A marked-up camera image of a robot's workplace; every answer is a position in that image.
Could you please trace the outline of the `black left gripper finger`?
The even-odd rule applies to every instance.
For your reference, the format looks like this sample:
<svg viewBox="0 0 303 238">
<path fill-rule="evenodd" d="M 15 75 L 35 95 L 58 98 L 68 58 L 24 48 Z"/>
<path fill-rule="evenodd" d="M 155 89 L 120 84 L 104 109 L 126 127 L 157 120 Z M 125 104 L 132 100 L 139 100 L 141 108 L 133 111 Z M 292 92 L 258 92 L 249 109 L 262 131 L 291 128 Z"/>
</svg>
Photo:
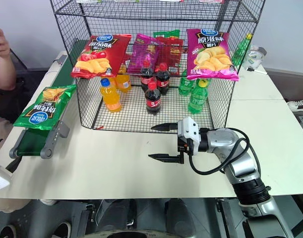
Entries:
<svg viewBox="0 0 303 238">
<path fill-rule="evenodd" d="M 11 173 L 14 173 L 15 170 L 18 168 L 20 162 L 21 162 L 21 157 L 16 158 L 9 165 L 7 165 L 5 169 Z"/>
</svg>

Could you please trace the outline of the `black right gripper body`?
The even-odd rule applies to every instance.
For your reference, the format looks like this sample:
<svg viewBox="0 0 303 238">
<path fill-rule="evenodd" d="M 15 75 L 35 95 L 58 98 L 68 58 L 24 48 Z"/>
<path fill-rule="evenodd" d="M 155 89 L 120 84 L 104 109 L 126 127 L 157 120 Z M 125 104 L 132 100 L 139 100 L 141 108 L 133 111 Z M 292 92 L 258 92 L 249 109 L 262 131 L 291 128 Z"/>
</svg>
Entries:
<svg viewBox="0 0 303 238">
<path fill-rule="evenodd" d="M 192 123 L 178 123 L 179 163 L 184 164 L 184 153 L 192 154 Z"/>
</svg>

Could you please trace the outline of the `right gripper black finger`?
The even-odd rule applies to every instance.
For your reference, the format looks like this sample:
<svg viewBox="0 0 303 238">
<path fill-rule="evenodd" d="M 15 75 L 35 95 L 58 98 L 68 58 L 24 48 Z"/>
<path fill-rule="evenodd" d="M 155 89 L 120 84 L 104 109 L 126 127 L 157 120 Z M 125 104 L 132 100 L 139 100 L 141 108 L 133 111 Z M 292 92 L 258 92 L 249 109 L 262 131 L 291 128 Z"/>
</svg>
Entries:
<svg viewBox="0 0 303 238">
<path fill-rule="evenodd" d="M 177 130 L 177 128 L 178 128 L 177 123 L 162 123 L 151 127 L 152 130 L 156 130 L 156 131 L 171 131 L 171 130 Z"/>
<path fill-rule="evenodd" d="M 178 163 L 178 156 L 170 156 L 169 154 L 149 154 L 150 158 L 164 162 L 164 163 Z"/>
</svg>

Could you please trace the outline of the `bystander's bare hand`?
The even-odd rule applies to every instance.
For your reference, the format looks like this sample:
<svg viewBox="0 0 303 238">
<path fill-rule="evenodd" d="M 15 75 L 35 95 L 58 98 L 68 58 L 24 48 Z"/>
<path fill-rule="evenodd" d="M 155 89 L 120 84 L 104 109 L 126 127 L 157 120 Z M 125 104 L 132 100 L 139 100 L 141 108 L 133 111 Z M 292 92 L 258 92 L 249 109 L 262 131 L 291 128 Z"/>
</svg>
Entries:
<svg viewBox="0 0 303 238">
<path fill-rule="evenodd" d="M 10 58 L 10 46 L 1 29 L 0 29 L 0 58 L 1 59 Z"/>
</svg>

